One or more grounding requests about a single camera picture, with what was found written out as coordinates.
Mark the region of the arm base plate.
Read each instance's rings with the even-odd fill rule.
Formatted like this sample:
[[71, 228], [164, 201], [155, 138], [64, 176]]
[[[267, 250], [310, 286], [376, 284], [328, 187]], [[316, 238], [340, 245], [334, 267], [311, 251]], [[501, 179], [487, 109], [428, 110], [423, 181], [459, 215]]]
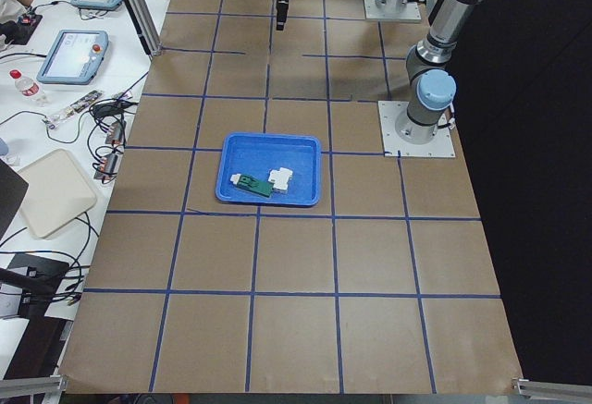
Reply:
[[408, 158], [455, 158], [450, 128], [446, 116], [438, 123], [420, 126], [408, 117], [405, 101], [379, 101], [378, 116], [387, 157]]
[[365, 17], [374, 21], [420, 23], [417, 0], [364, 0]]

